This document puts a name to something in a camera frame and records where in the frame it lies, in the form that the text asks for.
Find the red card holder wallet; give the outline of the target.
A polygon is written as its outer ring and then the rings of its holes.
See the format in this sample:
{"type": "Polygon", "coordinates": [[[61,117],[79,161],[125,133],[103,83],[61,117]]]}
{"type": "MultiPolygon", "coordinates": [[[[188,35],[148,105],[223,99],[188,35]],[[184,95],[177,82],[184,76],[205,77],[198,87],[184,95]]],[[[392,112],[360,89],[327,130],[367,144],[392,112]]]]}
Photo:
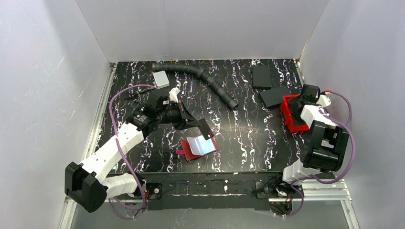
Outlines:
{"type": "Polygon", "coordinates": [[[218,146],[213,138],[206,140],[203,135],[200,135],[187,137],[181,141],[181,147],[176,150],[176,154],[185,156],[187,161],[191,161],[217,151],[218,146]]]}

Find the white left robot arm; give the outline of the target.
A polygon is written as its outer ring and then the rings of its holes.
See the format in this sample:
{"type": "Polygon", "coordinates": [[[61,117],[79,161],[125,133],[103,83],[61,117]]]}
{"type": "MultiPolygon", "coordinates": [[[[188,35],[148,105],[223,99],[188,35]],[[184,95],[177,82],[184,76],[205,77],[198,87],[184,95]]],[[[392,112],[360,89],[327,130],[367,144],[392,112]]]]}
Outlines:
{"type": "Polygon", "coordinates": [[[140,180],[140,175],[134,170],[114,177],[108,174],[120,160],[128,164],[128,151],[142,143],[160,124],[172,124],[176,130],[197,127],[205,139],[213,136],[205,120],[195,119],[181,100],[151,95],[95,153],[78,164],[67,165],[65,194],[89,213],[99,209],[108,198],[123,194],[139,194],[142,206],[146,207],[146,182],[140,180]]]}

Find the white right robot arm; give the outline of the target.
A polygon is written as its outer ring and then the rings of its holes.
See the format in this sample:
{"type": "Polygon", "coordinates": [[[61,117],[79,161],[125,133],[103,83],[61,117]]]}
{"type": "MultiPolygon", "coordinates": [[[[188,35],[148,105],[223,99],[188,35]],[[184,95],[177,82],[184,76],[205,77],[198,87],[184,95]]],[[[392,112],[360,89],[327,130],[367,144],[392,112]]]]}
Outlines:
{"type": "Polygon", "coordinates": [[[283,96],[280,110],[285,125],[291,133],[307,131],[309,141],[300,158],[283,169],[281,185],[299,185],[305,178],[341,168],[349,134],[328,118],[325,107],[330,104],[326,91],[309,84],[299,94],[283,96]]]}

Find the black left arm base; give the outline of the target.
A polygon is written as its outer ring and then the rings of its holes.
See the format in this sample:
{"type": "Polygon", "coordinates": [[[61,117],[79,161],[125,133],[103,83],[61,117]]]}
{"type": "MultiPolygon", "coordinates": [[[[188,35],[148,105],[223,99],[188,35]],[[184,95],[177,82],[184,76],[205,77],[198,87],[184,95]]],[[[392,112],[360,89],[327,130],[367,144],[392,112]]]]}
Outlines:
{"type": "MultiPolygon", "coordinates": [[[[147,183],[146,187],[144,188],[146,200],[161,199],[162,190],[163,190],[162,183],[158,183],[158,182],[147,183]]],[[[118,196],[117,198],[118,199],[139,199],[139,200],[142,199],[139,190],[137,190],[135,193],[122,194],[122,195],[118,196]]]]}

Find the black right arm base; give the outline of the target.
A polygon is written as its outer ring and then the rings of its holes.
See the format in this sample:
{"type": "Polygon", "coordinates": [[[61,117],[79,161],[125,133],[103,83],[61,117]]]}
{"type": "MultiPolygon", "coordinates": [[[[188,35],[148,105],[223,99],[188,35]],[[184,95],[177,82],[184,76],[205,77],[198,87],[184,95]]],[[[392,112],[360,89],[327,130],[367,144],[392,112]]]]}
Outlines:
{"type": "Polygon", "coordinates": [[[256,182],[252,194],[257,199],[277,199],[270,202],[270,210],[276,216],[287,216],[297,211],[293,209],[293,200],[302,201],[305,196],[302,186],[291,186],[283,181],[275,181],[274,178],[256,182]]]}

